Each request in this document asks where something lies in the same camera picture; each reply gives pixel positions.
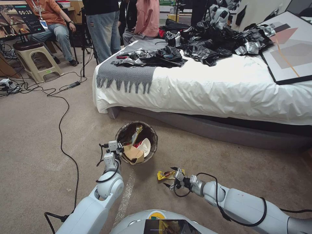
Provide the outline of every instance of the lanyard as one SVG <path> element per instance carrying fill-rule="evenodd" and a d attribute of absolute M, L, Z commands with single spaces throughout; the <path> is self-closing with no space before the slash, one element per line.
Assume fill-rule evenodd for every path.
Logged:
<path fill-rule="evenodd" d="M 130 5 L 130 1 L 128 2 L 127 9 L 124 8 L 124 16 L 125 16 L 125 19 L 126 19 L 126 28 L 128 28 L 128 26 L 127 26 L 127 14 L 128 14 L 129 5 Z"/>
<path fill-rule="evenodd" d="M 32 0 L 33 7 L 34 7 L 35 9 L 38 8 L 38 12 L 39 12 L 40 18 L 41 18 L 41 20 L 43 20 L 42 15 L 41 15 L 41 11 L 40 11 L 39 0 L 37 0 L 37 2 L 38 2 L 38 7 L 36 7 L 35 3 L 34 3 L 33 0 Z"/>

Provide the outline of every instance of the gray blanket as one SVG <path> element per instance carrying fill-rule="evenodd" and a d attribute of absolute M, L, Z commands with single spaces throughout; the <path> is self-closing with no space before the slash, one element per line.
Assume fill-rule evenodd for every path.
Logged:
<path fill-rule="evenodd" d="M 164 40 L 162 39 L 153 39 L 153 40 L 141 40 L 134 43 L 132 46 L 126 46 L 124 51 L 131 52 L 136 51 L 139 48 L 144 50 L 156 50 L 162 49 L 166 46 Z M 147 93 L 149 93 L 150 86 L 153 79 L 153 73 L 156 67 L 123 67 L 123 66 L 115 66 L 111 64 L 112 61 L 116 61 L 116 56 L 110 58 L 106 62 L 102 63 L 97 73 L 97 87 L 101 88 L 107 80 L 106 88 L 109 88 L 112 81 L 116 81 L 117 90 L 120 90 L 122 82 L 124 82 L 124 91 L 128 90 L 129 83 L 129 93 L 131 92 L 131 87 L 135 84 L 136 93 L 139 89 L 139 84 L 143 84 L 143 93 L 145 93 L 146 85 L 148 85 Z"/>

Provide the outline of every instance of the hand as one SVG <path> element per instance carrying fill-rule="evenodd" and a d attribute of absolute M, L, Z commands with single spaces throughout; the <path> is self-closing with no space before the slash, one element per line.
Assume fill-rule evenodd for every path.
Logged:
<path fill-rule="evenodd" d="M 69 28 L 73 33 L 76 32 L 76 27 L 73 23 L 69 23 Z"/>

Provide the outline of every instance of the pink jacket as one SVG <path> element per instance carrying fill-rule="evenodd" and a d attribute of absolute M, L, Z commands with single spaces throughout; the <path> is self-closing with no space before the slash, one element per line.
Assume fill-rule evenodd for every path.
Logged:
<path fill-rule="evenodd" d="M 137 21 L 135 34 L 158 36 L 159 0 L 137 0 Z"/>

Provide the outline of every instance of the white bedsheet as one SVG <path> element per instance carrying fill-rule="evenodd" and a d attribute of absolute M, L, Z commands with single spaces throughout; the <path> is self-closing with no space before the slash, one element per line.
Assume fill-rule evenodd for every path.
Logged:
<path fill-rule="evenodd" d="M 209 67 L 192 58 L 181 68 L 157 67 L 149 94 L 134 87 L 118 91 L 96 87 L 93 102 L 100 113 L 114 106 L 138 107 L 155 112 L 232 117 L 293 125 L 312 125 L 312 81 L 289 85 L 274 83 L 261 58 L 238 56 L 220 59 Z"/>

